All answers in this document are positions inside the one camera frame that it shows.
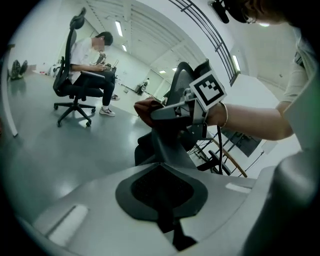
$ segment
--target shoe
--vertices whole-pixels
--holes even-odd
[[[116,94],[112,94],[111,100],[117,102],[117,101],[120,100],[120,97],[118,95],[116,95]]]
[[[101,107],[99,113],[100,113],[101,115],[107,115],[107,116],[109,116],[109,117],[115,117],[115,116],[116,116],[116,113],[113,112],[113,111],[111,111],[109,108],[107,108],[106,110],[104,110],[104,109]]]

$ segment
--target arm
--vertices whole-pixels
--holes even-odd
[[[254,108],[226,104],[228,121],[225,127],[270,141],[278,141],[290,137],[293,134],[293,130],[283,114],[291,102],[298,97],[307,82],[306,70],[294,61],[291,64],[290,79],[283,101],[276,108]],[[210,126],[223,126],[226,118],[225,108],[218,104],[210,109],[207,123]]]
[[[254,108],[226,104],[228,121],[226,128],[264,140],[278,141],[293,134],[291,126],[283,117],[290,102],[280,102],[276,108]],[[207,123],[209,126],[223,126],[226,121],[225,108],[218,104],[210,109]]]
[[[87,65],[76,65],[71,64],[71,71],[89,71],[89,72],[99,72],[104,71],[105,67],[103,65],[87,66]]]

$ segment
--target concrete floor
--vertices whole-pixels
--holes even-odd
[[[57,120],[66,108],[55,111],[54,103],[72,100],[56,96],[52,85],[51,77],[35,73],[9,82],[16,138],[6,126],[0,104],[1,181],[14,210],[29,223],[77,186],[134,166],[137,139],[151,130],[115,106],[116,117],[100,115],[101,98],[85,102],[97,106],[91,127],[73,113],[58,128]]]

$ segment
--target wrist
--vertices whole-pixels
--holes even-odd
[[[224,106],[221,103],[213,106],[208,113],[207,123],[209,126],[222,127],[227,119],[227,113]]]

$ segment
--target hand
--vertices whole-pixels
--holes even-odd
[[[226,121],[226,111],[222,104],[210,108],[206,122],[209,126],[223,126]]]
[[[100,72],[100,71],[106,70],[106,67],[102,64],[98,64],[98,65],[93,66],[92,69],[93,69],[92,71]]]

